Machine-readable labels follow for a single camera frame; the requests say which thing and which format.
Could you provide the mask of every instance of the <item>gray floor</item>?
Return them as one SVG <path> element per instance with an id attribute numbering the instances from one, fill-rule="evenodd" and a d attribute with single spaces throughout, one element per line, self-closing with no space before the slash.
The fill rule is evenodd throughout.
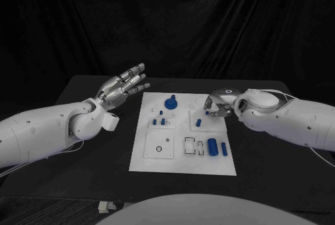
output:
<path id="1" fill-rule="evenodd" d="M 290 213 L 335 225 L 335 212 Z M 0 225 L 94 225 L 111 214 L 98 214 L 97 201 L 0 197 Z"/>

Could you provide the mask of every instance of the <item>robotic hand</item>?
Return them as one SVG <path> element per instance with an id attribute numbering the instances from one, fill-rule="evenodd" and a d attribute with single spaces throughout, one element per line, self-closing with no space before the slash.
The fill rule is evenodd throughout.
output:
<path id="1" fill-rule="evenodd" d="M 150 86 L 134 86 L 146 77 L 139 64 L 101 86 L 94 98 L 81 103 L 29 110 L 0 121 L 0 168 L 58 154 L 91 139 L 101 128 L 114 131 L 119 117 L 108 113 L 127 97 Z"/>
<path id="2" fill-rule="evenodd" d="M 234 110 L 251 130 L 264 131 L 305 147 L 335 151 L 335 107 L 292 96 L 293 99 L 280 100 L 269 92 L 282 93 L 277 90 L 249 89 L 243 93 L 231 88 L 218 89 L 210 94 L 204 109 L 211 109 L 215 103 L 220 110 L 211 112 L 211 116 L 228 117 Z"/>

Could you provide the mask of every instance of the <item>black backdrop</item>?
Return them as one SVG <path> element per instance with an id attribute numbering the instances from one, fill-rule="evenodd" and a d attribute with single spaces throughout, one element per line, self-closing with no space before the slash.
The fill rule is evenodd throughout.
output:
<path id="1" fill-rule="evenodd" d="M 335 105 L 334 1 L 0 0 L 2 119 L 140 62 L 152 77 L 282 80 Z"/>

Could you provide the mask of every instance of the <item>blue object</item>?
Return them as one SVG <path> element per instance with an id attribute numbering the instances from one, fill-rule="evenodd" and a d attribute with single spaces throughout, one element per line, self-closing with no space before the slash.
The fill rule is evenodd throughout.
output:
<path id="1" fill-rule="evenodd" d="M 166 108 L 169 110 L 172 110 L 172 109 L 176 108 L 178 103 L 176 103 L 176 96 L 175 96 L 175 94 L 172 95 L 172 97 L 169 99 L 166 99 L 165 106 L 166 106 Z"/>
<path id="2" fill-rule="evenodd" d="M 198 119 L 198 121 L 197 121 L 197 127 L 199 127 L 201 126 L 201 119 Z"/>
<path id="3" fill-rule="evenodd" d="M 224 153 L 224 156 L 228 156 L 227 148 L 225 148 L 225 143 L 221 143 L 221 146 L 223 146 L 223 153 Z"/>
<path id="4" fill-rule="evenodd" d="M 217 140 L 214 138 L 208 139 L 208 151 L 211 156 L 218 155 L 218 145 L 217 145 Z"/>

